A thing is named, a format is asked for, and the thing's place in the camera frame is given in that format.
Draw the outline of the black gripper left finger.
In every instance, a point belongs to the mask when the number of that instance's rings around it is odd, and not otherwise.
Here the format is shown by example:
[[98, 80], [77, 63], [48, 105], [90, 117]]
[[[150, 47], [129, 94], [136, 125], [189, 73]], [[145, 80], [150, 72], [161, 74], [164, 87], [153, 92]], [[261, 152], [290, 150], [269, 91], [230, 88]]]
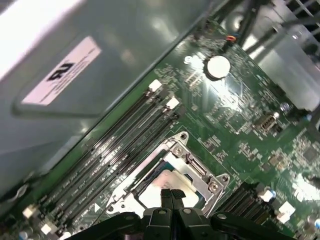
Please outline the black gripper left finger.
[[143, 217], [123, 212], [95, 224], [70, 240], [170, 240], [172, 232], [172, 191], [161, 190], [161, 207], [148, 208]]

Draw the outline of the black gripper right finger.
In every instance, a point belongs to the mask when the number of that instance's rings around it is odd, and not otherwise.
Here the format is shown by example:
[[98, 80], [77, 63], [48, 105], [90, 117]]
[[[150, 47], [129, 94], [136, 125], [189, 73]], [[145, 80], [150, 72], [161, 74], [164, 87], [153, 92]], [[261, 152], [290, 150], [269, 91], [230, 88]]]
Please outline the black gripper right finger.
[[273, 228], [257, 224], [252, 220], [230, 212], [217, 212], [204, 216], [198, 208], [185, 208], [182, 199], [186, 197], [180, 189], [173, 189], [173, 199], [178, 200], [175, 208], [177, 226], [183, 240], [292, 240]]

